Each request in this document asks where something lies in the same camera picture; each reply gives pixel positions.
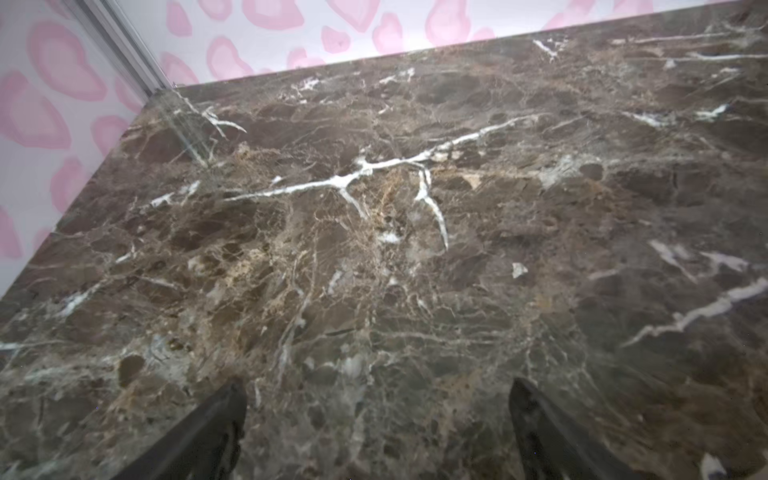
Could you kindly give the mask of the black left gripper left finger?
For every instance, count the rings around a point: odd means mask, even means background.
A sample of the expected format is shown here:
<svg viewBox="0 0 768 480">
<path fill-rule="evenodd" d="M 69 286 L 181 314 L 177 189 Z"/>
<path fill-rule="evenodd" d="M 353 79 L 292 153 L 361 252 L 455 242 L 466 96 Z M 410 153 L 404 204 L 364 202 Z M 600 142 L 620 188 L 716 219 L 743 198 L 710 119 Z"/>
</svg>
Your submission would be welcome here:
<svg viewBox="0 0 768 480">
<path fill-rule="evenodd" d="M 171 428 L 117 479 L 229 479 L 241 453 L 248 396 L 231 379 Z"/>
</svg>

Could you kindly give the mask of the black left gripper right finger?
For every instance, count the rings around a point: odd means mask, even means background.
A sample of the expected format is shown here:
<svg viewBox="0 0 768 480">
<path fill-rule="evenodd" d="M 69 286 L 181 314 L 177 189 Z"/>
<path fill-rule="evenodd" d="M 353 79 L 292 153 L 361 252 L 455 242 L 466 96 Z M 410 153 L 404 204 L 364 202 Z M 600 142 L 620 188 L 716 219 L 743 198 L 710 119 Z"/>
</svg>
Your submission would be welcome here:
<svg viewBox="0 0 768 480">
<path fill-rule="evenodd" d="M 529 380 L 512 384 L 509 411 L 527 479 L 638 479 Z"/>
</svg>

